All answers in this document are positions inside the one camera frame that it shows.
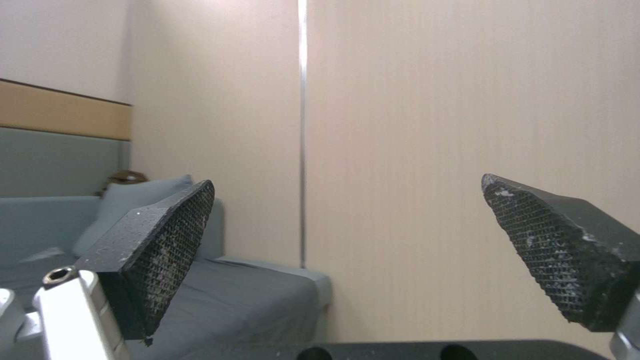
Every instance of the wooden wall trim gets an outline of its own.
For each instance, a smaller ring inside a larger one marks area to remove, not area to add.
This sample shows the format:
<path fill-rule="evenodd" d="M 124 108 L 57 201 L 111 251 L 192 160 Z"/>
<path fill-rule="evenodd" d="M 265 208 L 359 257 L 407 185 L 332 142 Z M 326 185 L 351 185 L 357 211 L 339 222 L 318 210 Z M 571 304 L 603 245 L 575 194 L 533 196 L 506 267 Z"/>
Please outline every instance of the wooden wall trim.
<path fill-rule="evenodd" d="M 0 126 L 131 138 L 131 106 L 55 90 L 0 81 Z"/>

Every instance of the gray wall panel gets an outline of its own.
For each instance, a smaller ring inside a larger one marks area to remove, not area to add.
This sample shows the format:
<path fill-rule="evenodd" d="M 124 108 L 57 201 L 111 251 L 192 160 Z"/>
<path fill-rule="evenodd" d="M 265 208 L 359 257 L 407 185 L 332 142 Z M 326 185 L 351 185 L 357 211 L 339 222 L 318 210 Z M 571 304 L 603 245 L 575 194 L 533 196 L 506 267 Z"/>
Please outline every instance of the gray wall panel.
<path fill-rule="evenodd" d="M 128 148 L 120 140 L 0 127 L 0 197 L 91 195 L 128 165 Z"/>

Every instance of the gray pillow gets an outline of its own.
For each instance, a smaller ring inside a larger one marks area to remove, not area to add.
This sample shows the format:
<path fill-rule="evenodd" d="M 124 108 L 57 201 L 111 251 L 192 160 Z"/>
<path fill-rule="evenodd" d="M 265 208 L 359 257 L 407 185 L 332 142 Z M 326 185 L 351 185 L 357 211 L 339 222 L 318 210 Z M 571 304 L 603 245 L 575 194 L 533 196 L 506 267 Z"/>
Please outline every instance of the gray pillow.
<path fill-rule="evenodd" d="M 110 184 L 100 201 L 97 218 L 76 241 L 74 254 L 84 255 L 129 210 L 155 204 L 192 184 L 189 175 L 132 185 Z"/>

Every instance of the hole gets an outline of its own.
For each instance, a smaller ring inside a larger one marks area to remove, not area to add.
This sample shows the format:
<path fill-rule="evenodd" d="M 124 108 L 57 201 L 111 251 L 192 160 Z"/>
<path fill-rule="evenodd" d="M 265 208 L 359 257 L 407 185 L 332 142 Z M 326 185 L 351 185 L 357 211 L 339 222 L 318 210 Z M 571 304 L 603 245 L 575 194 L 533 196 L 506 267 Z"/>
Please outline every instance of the hole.
<path fill-rule="evenodd" d="M 304 350 L 296 357 L 296 360 L 332 360 L 329 351 L 321 347 L 312 347 Z"/>
<path fill-rule="evenodd" d="M 69 268 L 57 269 L 49 274 L 49 280 L 58 280 L 69 274 Z"/>
<path fill-rule="evenodd" d="M 478 358 L 462 345 L 447 345 L 440 352 L 440 360 L 478 360 Z"/>

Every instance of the white wall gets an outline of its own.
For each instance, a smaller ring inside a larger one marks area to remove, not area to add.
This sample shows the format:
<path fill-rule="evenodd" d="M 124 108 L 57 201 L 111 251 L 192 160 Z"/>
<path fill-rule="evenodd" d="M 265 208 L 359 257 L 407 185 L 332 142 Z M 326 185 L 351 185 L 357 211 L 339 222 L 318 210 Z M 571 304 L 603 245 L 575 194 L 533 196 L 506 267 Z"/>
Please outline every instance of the white wall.
<path fill-rule="evenodd" d="M 227 254 L 299 265 L 296 1 L 134 7 L 132 168 L 211 179 Z"/>
<path fill-rule="evenodd" d="M 128 7 L 0 1 L 0 78 L 130 103 Z"/>
<path fill-rule="evenodd" d="M 313 0 L 307 265 L 339 341 L 550 338 L 486 205 L 494 172 L 640 231 L 640 2 Z"/>

